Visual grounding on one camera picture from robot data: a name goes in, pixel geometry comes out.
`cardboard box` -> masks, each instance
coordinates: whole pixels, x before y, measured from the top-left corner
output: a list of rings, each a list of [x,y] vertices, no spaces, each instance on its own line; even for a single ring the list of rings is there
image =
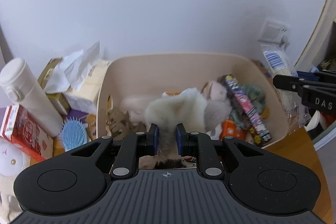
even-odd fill
[[[63,93],[71,108],[91,114],[97,113],[100,87],[110,64],[111,61],[100,60],[91,68],[79,91],[70,87]]]
[[[53,156],[53,139],[21,105],[6,108],[1,136],[38,162]]]
[[[44,89],[48,79],[53,72],[54,68],[58,63],[62,61],[61,58],[55,58],[51,59],[42,73],[40,74],[39,78],[37,79],[37,82],[40,84],[41,88]],[[56,108],[56,110],[62,114],[62,115],[68,115],[68,112],[70,110],[70,105],[65,99],[64,95],[62,93],[55,93],[55,94],[47,94],[47,97],[53,104],[53,106]]]

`blue hairbrush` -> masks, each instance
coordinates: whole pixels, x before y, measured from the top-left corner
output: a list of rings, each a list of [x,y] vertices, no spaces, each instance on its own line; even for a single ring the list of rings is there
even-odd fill
[[[65,121],[60,136],[65,151],[69,151],[90,141],[84,125],[79,120],[69,119]]]

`storage bin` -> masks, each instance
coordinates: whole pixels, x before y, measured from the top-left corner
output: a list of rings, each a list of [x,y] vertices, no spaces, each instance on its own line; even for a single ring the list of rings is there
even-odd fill
[[[117,59],[107,69],[98,98],[97,137],[106,135],[105,117],[108,97],[113,106],[136,95],[161,96],[165,91],[175,92],[187,88],[202,89],[210,80],[225,74],[234,75],[239,84],[257,85],[266,94],[270,110],[265,125],[272,141],[265,147],[283,139],[288,124],[274,87],[259,68],[249,59],[233,54],[183,53],[130,56]]]

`red and white packaging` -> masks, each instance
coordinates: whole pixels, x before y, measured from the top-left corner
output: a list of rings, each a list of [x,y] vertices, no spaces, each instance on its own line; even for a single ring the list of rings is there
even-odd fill
[[[0,132],[2,137],[36,161],[53,156],[53,139],[21,105],[6,108]]]

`white tissue paper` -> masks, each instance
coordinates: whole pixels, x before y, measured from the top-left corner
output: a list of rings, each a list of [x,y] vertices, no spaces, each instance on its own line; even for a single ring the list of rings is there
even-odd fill
[[[80,50],[62,58],[54,68],[45,88],[47,94],[66,92],[69,87],[79,91],[85,77],[100,59],[99,41],[87,51]]]

